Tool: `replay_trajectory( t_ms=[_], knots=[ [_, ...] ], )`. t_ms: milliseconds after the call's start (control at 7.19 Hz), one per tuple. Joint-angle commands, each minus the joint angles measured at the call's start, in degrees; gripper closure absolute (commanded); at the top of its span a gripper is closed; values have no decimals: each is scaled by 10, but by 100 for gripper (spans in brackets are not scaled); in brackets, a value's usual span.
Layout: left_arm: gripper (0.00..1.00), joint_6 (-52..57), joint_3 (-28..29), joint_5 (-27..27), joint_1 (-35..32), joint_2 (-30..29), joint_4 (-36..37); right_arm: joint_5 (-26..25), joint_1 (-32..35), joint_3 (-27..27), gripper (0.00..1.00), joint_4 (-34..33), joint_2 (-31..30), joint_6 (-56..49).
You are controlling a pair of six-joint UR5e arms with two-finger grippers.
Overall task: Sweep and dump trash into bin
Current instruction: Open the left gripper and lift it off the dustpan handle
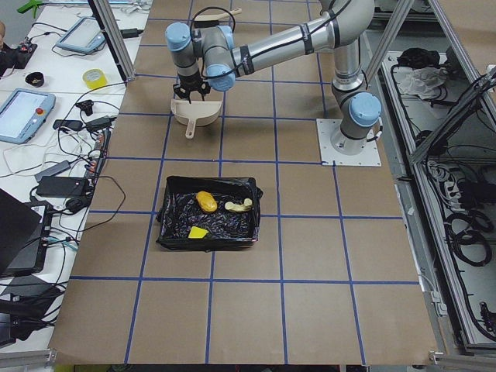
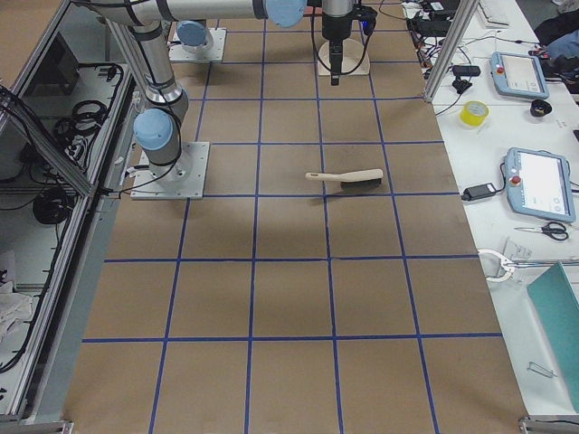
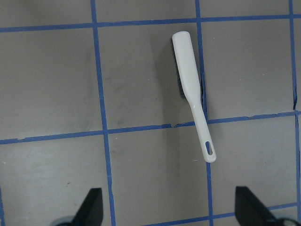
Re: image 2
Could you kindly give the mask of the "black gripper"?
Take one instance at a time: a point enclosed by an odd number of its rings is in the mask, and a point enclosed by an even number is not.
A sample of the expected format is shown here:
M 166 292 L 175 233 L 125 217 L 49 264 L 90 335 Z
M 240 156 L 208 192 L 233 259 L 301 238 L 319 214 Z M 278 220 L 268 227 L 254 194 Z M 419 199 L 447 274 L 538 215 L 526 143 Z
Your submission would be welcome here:
M 322 5 L 322 36 L 329 41 L 330 84 L 338 86 L 342 73 L 342 41 L 350 37 L 352 23 L 362 24 L 369 37 L 375 30 L 376 10 L 366 5 Z

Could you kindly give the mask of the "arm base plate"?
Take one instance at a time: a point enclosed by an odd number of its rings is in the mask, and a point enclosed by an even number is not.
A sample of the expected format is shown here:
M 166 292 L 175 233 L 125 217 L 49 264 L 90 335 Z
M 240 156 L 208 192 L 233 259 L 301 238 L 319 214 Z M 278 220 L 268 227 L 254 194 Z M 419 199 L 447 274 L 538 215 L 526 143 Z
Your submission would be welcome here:
M 225 28 L 207 28 L 204 44 L 187 45 L 181 43 L 178 31 L 169 44 L 168 53 L 172 63 L 210 63 L 223 60 L 227 31 Z
M 167 168 L 151 165 L 141 152 L 139 163 L 146 169 L 136 171 L 130 197 L 134 200 L 201 200 L 210 153 L 209 142 L 184 142 L 182 154 L 171 171 L 158 180 Z

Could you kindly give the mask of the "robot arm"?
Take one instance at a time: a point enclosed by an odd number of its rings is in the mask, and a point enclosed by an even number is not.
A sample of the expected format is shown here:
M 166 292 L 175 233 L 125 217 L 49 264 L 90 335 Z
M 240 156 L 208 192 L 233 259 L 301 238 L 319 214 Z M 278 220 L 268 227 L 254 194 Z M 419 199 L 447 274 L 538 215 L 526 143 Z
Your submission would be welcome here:
M 214 47 L 214 38 L 206 27 L 205 21 L 178 22 L 176 36 L 186 52 L 200 54 Z
M 145 63 L 148 100 L 172 107 L 183 91 L 177 85 L 162 35 L 163 22 L 207 19 L 269 19 L 288 28 L 296 25 L 307 7 L 322 12 L 322 36 L 328 41 L 331 84 L 336 86 L 346 73 L 342 70 L 344 43 L 352 23 L 363 25 L 366 36 L 375 29 L 377 11 L 360 1 L 77 1 L 113 24 L 123 26 L 141 52 Z

